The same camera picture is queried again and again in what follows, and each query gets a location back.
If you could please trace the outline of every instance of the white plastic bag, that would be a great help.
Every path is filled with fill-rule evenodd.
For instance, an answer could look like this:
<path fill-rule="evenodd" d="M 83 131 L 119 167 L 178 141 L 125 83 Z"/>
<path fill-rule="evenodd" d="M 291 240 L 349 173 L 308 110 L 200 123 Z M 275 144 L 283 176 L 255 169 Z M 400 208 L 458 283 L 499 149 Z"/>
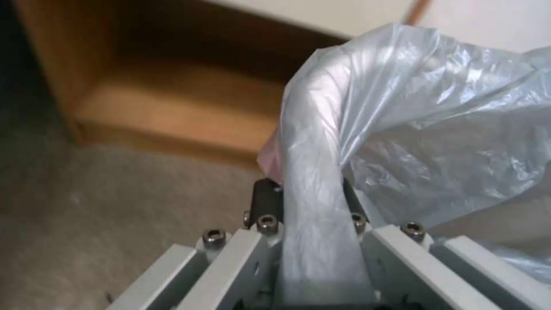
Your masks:
<path fill-rule="evenodd" d="M 550 56 L 397 24 L 317 50 L 283 98 L 282 302 L 372 301 L 343 170 L 376 226 L 432 227 L 536 184 L 551 158 Z"/>

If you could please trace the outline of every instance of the wooden furniture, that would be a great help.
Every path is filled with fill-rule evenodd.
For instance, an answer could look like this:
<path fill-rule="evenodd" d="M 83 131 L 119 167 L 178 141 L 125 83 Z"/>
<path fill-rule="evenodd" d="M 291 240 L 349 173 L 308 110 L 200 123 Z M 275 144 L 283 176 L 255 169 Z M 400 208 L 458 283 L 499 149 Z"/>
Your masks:
<path fill-rule="evenodd" d="M 202 1 L 16 0 L 82 144 L 253 163 L 288 79 L 346 38 Z"/>

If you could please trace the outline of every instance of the floor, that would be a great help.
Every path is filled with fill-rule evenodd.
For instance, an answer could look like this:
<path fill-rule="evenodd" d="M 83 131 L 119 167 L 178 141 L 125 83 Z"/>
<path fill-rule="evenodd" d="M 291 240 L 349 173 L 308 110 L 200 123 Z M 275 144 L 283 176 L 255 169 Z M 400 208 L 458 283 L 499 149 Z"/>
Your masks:
<path fill-rule="evenodd" d="M 0 309 L 103 309 L 173 243 L 242 223 L 247 170 L 71 144 L 41 78 L 0 105 Z"/>

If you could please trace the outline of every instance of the black roller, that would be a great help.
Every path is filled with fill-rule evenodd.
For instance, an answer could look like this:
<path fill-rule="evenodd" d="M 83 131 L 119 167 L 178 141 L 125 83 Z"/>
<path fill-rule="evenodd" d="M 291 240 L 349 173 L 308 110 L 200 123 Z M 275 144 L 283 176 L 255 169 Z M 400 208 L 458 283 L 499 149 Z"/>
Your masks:
<path fill-rule="evenodd" d="M 250 228 L 256 220 L 271 214 L 283 223 L 283 189 L 270 179 L 261 179 L 255 182 L 252 188 L 250 209 Z"/>

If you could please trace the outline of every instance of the metal bolt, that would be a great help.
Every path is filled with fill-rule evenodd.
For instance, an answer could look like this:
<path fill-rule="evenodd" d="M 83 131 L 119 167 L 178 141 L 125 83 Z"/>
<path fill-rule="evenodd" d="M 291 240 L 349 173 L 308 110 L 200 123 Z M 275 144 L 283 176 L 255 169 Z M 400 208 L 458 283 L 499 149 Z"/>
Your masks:
<path fill-rule="evenodd" d="M 416 242 L 425 238 L 425 227 L 418 222 L 406 222 L 400 226 L 400 230 Z"/>
<path fill-rule="evenodd" d="M 219 249 L 226 244 L 226 232 L 223 229 L 211 228 L 203 233 L 203 244 L 206 249 Z"/>
<path fill-rule="evenodd" d="M 243 212 L 243 226 L 247 228 L 251 226 L 251 211 Z"/>
<path fill-rule="evenodd" d="M 277 218 L 271 214 L 263 215 L 256 220 L 258 232 L 269 236 L 277 234 L 277 226 Z"/>
<path fill-rule="evenodd" d="M 365 230 L 365 225 L 368 222 L 364 215 L 359 213 L 351 213 L 352 221 L 354 222 L 354 228 L 356 228 L 356 233 L 361 234 Z"/>

